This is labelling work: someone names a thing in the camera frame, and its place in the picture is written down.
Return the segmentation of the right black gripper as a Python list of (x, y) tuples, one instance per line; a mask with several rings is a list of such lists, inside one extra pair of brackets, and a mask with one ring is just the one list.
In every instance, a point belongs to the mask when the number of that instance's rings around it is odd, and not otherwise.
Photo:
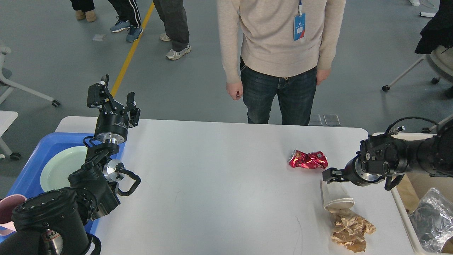
[(322, 172), (322, 177), (326, 183), (334, 182), (351, 182), (360, 187), (366, 187), (370, 184), (376, 184), (384, 180), (383, 176), (378, 176), (364, 172), (356, 155), (345, 166), (344, 169), (328, 168)]

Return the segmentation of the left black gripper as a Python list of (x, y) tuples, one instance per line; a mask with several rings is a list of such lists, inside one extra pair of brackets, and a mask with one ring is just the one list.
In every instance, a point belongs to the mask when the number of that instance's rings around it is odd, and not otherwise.
[(121, 144), (127, 141), (129, 128), (138, 125), (141, 109), (136, 106), (134, 101), (135, 93), (127, 95), (126, 106), (122, 113), (115, 113), (113, 96), (108, 89), (109, 75), (102, 76), (96, 84), (89, 86), (86, 106), (98, 108), (94, 138), (102, 143)]

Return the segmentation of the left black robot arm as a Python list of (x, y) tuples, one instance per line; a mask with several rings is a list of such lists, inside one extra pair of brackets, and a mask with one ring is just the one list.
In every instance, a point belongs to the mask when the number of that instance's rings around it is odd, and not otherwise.
[(81, 167), (68, 176), (70, 187), (51, 190), (21, 202), (12, 210), (16, 232), (1, 243), (2, 255), (98, 255), (101, 242), (85, 231), (89, 221), (108, 215), (118, 196), (131, 195), (141, 179), (112, 159), (126, 142), (129, 128), (138, 125), (141, 110), (134, 92), (126, 105), (108, 90), (109, 76), (89, 86), (86, 105), (98, 108), (93, 136), (84, 137), (87, 148)]

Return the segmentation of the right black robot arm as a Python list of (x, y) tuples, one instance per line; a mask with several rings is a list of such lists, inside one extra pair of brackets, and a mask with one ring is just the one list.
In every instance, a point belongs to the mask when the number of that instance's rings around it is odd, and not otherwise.
[(328, 168), (322, 172), (327, 183), (349, 181), (365, 187), (385, 181), (390, 191), (409, 172), (427, 173), (434, 177), (452, 177), (452, 117), (434, 122), (437, 134), (422, 140), (397, 137), (402, 126), (390, 124), (383, 134), (369, 135), (360, 142), (360, 150), (345, 168)]

